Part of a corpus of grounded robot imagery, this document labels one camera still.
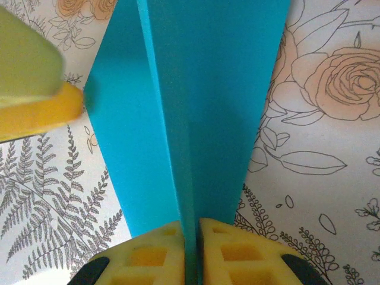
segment yellow foam block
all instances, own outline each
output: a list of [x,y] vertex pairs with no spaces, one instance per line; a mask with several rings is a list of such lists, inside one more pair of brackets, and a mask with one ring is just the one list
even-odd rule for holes
[[184,245],[175,221],[110,248],[91,259],[110,259],[95,285],[184,285]]
[[292,248],[209,218],[201,233],[204,285],[302,285],[281,258]]
[[53,97],[0,109],[0,142],[40,134],[79,118],[83,92],[66,82]]

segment black rubber edge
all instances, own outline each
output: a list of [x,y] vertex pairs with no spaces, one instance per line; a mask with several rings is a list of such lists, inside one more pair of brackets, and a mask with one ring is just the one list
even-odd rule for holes
[[306,260],[292,254],[281,256],[303,285],[328,285]]
[[100,257],[85,264],[67,285],[95,285],[109,263],[108,257]]

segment floral pattern paper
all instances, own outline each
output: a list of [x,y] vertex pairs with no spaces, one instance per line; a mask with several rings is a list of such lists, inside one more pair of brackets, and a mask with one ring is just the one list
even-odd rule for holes
[[380,284],[380,2],[292,1],[235,225]]
[[[84,87],[116,1],[0,0],[66,59]],[[86,110],[47,134],[0,145],[0,284],[67,284],[131,238]]]
[[[116,0],[0,0],[83,87]],[[235,225],[328,284],[380,284],[380,2],[292,0]],[[67,284],[130,238],[84,116],[0,145],[0,284]]]

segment yellow foam edge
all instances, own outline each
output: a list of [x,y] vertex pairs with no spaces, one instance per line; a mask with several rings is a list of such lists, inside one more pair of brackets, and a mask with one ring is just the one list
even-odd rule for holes
[[66,125],[81,116],[83,104],[83,92],[64,82],[50,99],[0,109],[0,143]]

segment peach colored rose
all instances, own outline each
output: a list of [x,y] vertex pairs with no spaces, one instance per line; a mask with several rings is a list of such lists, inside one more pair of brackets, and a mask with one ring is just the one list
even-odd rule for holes
[[113,10],[117,0],[90,0],[91,10],[98,20],[108,20]]
[[293,34],[287,28],[283,31],[280,47],[278,48],[275,67],[273,69],[268,98],[272,101],[274,89],[292,73],[292,63],[297,59],[297,46]]
[[303,98],[332,118],[380,115],[380,51],[345,47],[331,56],[310,53],[294,62],[292,74]]
[[78,14],[86,0],[57,0],[56,9],[64,18]]

